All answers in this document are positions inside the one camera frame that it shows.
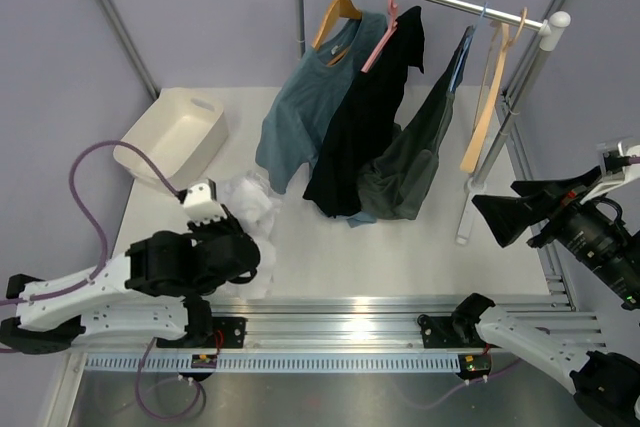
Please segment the white t shirt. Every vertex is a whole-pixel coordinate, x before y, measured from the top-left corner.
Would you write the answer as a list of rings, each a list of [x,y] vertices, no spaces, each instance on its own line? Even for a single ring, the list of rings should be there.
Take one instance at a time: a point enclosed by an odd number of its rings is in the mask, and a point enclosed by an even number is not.
[[[277,264],[274,227],[283,201],[269,182],[255,171],[234,176],[217,185],[217,198],[240,222],[243,230],[257,244],[261,260],[257,274],[247,284],[225,284],[220,290],[227,296],[243,300],[266,298],[272,289]]]

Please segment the beige plastic hanger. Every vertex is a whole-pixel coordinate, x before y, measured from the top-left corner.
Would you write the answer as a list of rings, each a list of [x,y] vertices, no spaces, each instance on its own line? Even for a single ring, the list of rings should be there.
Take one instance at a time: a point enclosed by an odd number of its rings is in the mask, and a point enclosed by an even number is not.
[[[510,35],[510,26],[504,22],[493,21],[494,32],[486,57],[485,69],[478,96],[474,117],[473,132],[466,152],[459,166],[465,173],[472,173],[480,159],[482,149],[488,136],[494,107],[497,102],[506,59],[510,48],[517,42],[527,19],[528,8],[521,11],[516,33]]]

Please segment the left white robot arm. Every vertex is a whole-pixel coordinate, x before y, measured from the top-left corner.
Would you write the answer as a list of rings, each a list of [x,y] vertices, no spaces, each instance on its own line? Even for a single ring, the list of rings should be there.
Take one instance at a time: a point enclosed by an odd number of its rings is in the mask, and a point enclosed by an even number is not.
[[[207,296],[225,283],[252,281],[257,243],[232,215],[186,233],[158,231],[91,269],[45,281],[9,279],[1,348],[26,355],[65,351],[100,335],[151,337],[161,348],[211,344],[216,327]]]

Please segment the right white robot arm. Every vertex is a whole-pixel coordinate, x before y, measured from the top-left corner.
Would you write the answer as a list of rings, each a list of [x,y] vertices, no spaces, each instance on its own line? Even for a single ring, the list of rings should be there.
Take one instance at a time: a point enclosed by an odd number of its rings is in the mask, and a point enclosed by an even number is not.
[[[559,242],[633,311],[639,307],[639,236],[626,229],[622,207],[607,195],[638,178],[638,157],[624,156],[569,179],[515,181],[513,197],[483,194],[472,202],[500,246],[541,224],[530,247]],[[561,385],[600,426],[639,423],[639,364],[624,354],[562,338],[479,293],[450,315],[422,314],[417,324],[426,348],[508,351]]]

